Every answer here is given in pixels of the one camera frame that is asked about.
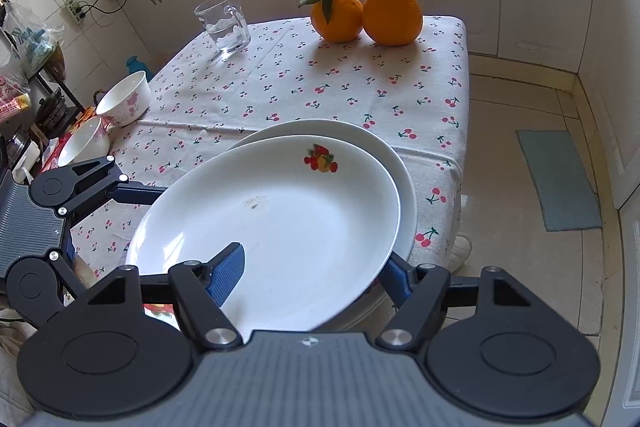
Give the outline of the large white fruit plate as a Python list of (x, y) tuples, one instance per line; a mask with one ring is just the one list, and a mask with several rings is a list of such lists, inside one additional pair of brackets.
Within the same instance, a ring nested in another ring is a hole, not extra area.
[[(402, 260), (409, 259), (413, 239), (418, 225), (418, 210), (416, 209), (416, 191), (410, 178), (409, 171), (400, 156), (381, 138), (370, 131), (357, 127), (348, 122), (333, 119), (301, 119), (282, 124), (274, 124), (268, 128), (245, 135), (243, 139), (232, 145), (240, 147), (260, 140), (275, 138), (282, 135), (321, 135), (329, 138), (352, 143), (374, 158), (388, 171), (394, 180), (400, 200), (400, 225), (394, 245), (394, 253)], [(337, 314), (329, 322), (320, 326), (325, 331), (344, 331), (366, 319), (374, 313), (385, 297), (382, 285), (375, 282), (352, 305)]]

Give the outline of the white floral bowl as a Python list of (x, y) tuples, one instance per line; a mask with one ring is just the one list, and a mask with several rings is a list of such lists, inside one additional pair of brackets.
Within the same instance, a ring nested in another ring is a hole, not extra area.
[(126, 127), (150, 107), (152, 93), (145, 72), (134, 72), (104, 95), (96, 106), (96, 115), (116, 127)]
[(110, 144), (102, 118), (93, 116), (66, 141), (58, 156), (58, 167), (106, 156)]

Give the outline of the small white fruit plate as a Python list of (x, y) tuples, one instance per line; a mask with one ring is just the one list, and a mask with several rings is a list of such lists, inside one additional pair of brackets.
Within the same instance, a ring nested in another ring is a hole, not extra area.
[(242, 337), (312, 331), (376, 279), (399, 234), (387, 169), (350, 143), (289, 135), (192, 169), (160, 195), (129, 244), (143, 274), (207, 261), (236, 242), (245, 269), (222, 311)]

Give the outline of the red milk tea carton box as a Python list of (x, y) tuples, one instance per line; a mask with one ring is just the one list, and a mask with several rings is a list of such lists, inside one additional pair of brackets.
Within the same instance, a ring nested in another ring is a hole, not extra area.
[(88, 121), (91, 117), (96, 116), (96, 108), (91, 106), (78, 116), (61, 134), (59, 138), (51, 139), (48, 147), (42, 154), (41, 172), (58, 167), (58, 158), (61, 155), (64, 145), (73, 136), (73, 134)]

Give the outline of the blue thermos jug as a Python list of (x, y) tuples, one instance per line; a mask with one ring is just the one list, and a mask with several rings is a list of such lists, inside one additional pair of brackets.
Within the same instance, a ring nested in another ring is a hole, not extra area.
[(140, 61), (137, 55), (133, 55), (127, 58), (126, 67), (129, 75), (135, 74), (136, 72), (144, 72), (145, 78), (148, 81), (151, 81), (155, 76), (154, 72), (151, 72), (151, 69), (146, 66), (145, 62)]

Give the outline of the black metal storage rack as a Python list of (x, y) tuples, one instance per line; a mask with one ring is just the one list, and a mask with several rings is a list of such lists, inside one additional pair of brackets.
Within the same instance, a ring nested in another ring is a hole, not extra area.
[(1, 136), (9, 147), (10, 164), (17, 162), (29, 143), (43, 152), (52, 139), (64, 132), (85, 112), (66, 80), (49, 66), (41, 66), (28, 80), (30, 106), (1, 125)]

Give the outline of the cherry print tablecloth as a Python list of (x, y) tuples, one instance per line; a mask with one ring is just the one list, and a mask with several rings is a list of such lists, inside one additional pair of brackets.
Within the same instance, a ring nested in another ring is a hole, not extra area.
[(393, 147), (416, 189), (414, 265), (462, 267), (459, 233), (469, 124), (466, 28), (451, 16), (424, 18), (408, 46), (367, 36), (322, 40), (306, 18), (250, 28), (250, 44), (225, 60), (200, 35), (151, 81), (143, 117), (110, 133), (111, 152), (136, 181), (167, 186), (254, 132), (299, 119), (348, 122)]

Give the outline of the green floor mat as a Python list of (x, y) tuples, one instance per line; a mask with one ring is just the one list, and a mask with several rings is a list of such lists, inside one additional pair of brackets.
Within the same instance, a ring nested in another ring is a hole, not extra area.
[(582, 160), (565, 130), (518, 130), (548, 232), (600, 229), (596, 192)]

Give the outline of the glass mug with water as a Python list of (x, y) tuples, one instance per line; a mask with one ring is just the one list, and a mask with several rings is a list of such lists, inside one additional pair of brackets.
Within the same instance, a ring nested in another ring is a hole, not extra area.
[(223, 60), (250, 44), (250, 31), (240, 0), (206, 0), (194, 15), (213, 40), (216, 55)]

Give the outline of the bumpy orange without leaf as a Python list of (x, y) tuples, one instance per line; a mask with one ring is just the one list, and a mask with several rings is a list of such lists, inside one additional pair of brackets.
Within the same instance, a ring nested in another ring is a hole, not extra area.
[(377, 44), (405, 46), (420, 35), (423, 14), (418, 0), (364, 0), (362, 24)]

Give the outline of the orange with green leaf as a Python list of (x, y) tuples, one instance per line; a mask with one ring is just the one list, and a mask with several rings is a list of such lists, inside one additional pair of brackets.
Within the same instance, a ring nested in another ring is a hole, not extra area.
[(360, 0), (299, 0), (298, 6), (310, 6), (311, 26), (332, 43), (355, 40), (362, 31)]

